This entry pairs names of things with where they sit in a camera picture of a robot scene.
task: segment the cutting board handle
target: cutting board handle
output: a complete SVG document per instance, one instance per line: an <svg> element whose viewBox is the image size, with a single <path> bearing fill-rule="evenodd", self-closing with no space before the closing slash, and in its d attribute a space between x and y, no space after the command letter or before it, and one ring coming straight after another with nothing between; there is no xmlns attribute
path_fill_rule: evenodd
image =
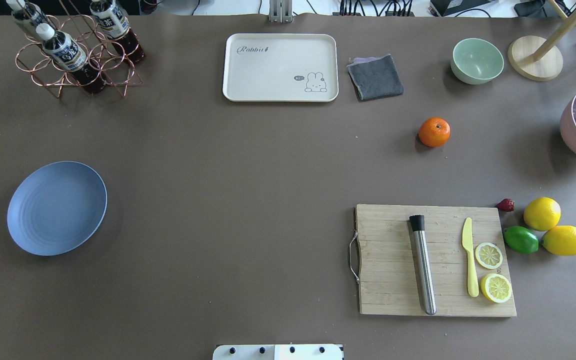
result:
<svg viewBox="0 0 576 360"><path fill-rule="evenodd" d="M352 271L352 275L354 275L354 279L357 280L357 285L359 285L359 276L355 269L353 269L353 243L356 244L355 248L357 249L357 259L359 259L359 241L357 240L357 230L354 231L354 235L352 236L352 240L350 240L350 244L348 245L348 265L350 265L350 271Z"/></svg>

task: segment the plate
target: plate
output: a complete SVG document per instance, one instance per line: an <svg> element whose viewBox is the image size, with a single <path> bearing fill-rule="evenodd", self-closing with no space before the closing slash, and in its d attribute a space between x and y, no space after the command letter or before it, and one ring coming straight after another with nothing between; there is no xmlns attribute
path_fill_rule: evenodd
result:
<svg viewBox="0 0 576 360"><path fill-rule="evenodd" d="M222 93L231 101L333 101L337 44L327 34L233 34Z"/></svg>
<svg viewBox="0 0 576 360"><path fill-rule="evenodd" d="M94 234L107 204L106 185L93 168L76 161L53 162L31 173L14 191L8 231L28 253L59 255Z"/></svg>

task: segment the black muddler tip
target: black muddler tip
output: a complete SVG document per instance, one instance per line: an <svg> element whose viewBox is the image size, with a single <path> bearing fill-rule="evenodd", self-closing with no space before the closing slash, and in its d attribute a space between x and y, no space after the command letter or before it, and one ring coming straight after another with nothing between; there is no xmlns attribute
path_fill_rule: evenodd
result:
<svg viewBox="0 0 576 360"><path fill-rule="evenodd" d="M412 231L423 231L424 228L424 215L413 215L410 216L410 226Z"/></svg>

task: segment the green bowl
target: green bowl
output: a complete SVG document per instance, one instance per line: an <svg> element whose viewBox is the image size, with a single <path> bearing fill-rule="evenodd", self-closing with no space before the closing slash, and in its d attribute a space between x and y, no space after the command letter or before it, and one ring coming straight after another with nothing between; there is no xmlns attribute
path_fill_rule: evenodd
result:
<svg viewBox="0 0 576 360"><path fill-rule="evenodd" d="M504 70L504 57L484 39L462 39L452 50L450 68L457 79L466 84L484 84Z"/></svg>

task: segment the bottle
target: bottle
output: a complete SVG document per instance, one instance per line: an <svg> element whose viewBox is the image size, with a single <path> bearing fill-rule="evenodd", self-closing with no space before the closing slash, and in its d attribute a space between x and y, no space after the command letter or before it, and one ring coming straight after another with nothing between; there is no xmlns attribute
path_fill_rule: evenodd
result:
<svg viewBox="0 0 576 360"><path fill-rule="evenodd" d="M106 87L105 73L89 64L88 55L70 34L55 30L47 23L40 23L37 35L43 39L43 52L69 72L85 91L96 94Z"/></svg>
<svg viewBox="0 0 576 360"><path fill-rule="evenodd" d="M6 0L6 2L12 9L14 22L30 39L34 40L37 37L35 28L39 24L50 25L46 14L32 2L25 2L24 0Z"/></svg>
<svg viewBox="0 0 576 360"><path fill-rule="evenodd" d="M139 44L137 36L116 0L92 0L90 14L96 19L103 34L113 41L112 45L117 53L121 55L121 47L123 47L126 57L133 64L141 62L146 57L144 48Z"/></svg>

